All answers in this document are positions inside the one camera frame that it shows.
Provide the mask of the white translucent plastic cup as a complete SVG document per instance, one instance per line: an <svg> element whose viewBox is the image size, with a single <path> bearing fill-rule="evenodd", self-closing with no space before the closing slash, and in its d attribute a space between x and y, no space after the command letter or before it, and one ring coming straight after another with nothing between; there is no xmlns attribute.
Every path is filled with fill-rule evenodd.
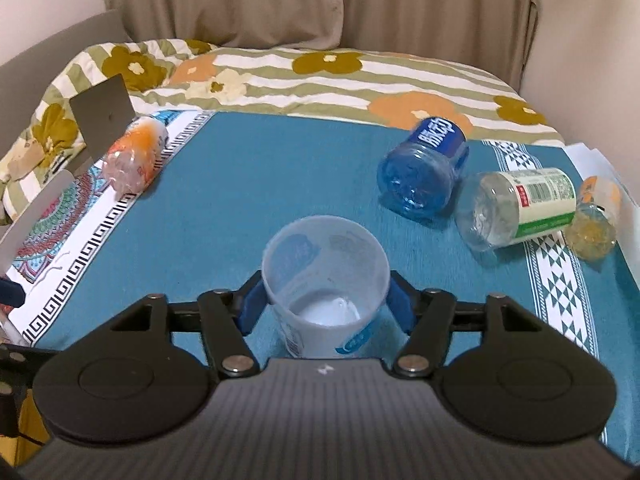
<svg viewBox="0 0 640 480"><path fill-rule="evenodd" d="M268 242L262 282L294 358L361 356L390 290L383 247L342 217L298 219Z"/></svg>

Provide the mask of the blue plastic cup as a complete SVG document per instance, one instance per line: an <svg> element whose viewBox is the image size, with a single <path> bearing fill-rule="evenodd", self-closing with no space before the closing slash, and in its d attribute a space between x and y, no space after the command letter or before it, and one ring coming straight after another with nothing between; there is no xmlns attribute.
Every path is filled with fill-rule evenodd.
<svg viewBox="0 0 640 480"><path fill-rule="evenodd" d="M469 151L456 122L440 116L421 120L378 164L382 203L413 220L440 214L454 194Z"/></svg>

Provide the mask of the orange pink plastic cup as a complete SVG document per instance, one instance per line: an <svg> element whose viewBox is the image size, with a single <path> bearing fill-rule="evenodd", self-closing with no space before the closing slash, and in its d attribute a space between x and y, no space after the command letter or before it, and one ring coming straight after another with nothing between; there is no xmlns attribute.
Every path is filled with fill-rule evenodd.
<svg viewBox="0 0 640 480"><path fill-rule="evenodd" d="M168 139L160 120L135 119L104 156L102 174L117 197L142 193L155 178Z"/></svg>

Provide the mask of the yellow orange plastic cup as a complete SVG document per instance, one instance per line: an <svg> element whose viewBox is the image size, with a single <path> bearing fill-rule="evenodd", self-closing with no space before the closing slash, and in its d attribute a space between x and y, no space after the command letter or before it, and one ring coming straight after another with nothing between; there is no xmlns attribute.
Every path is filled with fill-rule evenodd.
<svg viewBox="0 0 640 480"><path fill-rule="evenodd" d="M574 218L564 231L567 246L586 261L608 255L617 240L622 191L612 180L592 176L582 182Z"/></svg>

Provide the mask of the blue patterned cloth mat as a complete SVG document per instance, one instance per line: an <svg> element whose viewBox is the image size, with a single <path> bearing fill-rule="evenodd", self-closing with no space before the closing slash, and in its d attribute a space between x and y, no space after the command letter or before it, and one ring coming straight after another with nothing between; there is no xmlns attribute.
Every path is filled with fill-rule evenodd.
<svg viewBox="0 0 640 480"><path fill-rule="evenodd" d="M608 446L638 460L639 289L620 250L589 264L555 235L478 253L451 218L394 214L378 199L376 170L404 130L187 112L169 129L180 148L153 185L133 202L105 192L28 285L10 315L27 341L65 348L149 292L190 301L237 288L282 226L332 214L368 229L413 286L466 301L502 292L599 358L617 385Z"/></svg>

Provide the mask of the grey laptop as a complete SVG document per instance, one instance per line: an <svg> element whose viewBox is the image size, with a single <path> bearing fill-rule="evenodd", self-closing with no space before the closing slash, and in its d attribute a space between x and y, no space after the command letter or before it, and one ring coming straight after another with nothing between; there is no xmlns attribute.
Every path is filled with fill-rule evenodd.
<svg viewBox="0 0 640 480"><path fill-rule="evenodd" d="M78 178L105 155L137 115L121 74L70 98L70 110L86 144L66 166Z"/></svg>

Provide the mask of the grey headboard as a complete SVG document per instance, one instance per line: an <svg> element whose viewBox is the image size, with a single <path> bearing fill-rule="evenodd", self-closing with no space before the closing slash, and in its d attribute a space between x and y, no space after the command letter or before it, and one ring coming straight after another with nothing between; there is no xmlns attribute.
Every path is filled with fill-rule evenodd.
<svg viewBox="0 0 640 480"><path fill-rule="evenodd" d="M1 65L1 155L29 125L52 80L78 53L94 44L131 38L119 10L108 10L67 27Z"/></svg>

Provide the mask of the floral striped quilt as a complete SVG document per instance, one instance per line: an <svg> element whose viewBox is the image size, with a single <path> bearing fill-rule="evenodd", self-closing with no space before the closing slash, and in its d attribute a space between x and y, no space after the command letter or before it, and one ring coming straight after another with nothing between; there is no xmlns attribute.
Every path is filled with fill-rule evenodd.
<svg viewBox="0 0 640 480"><path fill-rule="evenodd" d="M510 84L457 62L346 49L227 48L191 39L106 42L85 48L47 77L20 135L2 150L2 223L15 220L85 148L70 99L111 76L122 76L139 115L200 108L405 130L442 116L473 140L564 142Z"/></svg>

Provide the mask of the beige curtain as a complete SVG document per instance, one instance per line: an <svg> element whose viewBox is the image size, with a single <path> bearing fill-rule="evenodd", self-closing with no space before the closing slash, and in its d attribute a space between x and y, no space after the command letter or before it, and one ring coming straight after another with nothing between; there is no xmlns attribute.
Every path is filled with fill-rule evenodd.
<svg viewBox="0 0 640 480"><path fill-rule="evenodd" d="M482 68L517 86L536 0L105 0L135 40L218 46L354 48Z"/></svg>

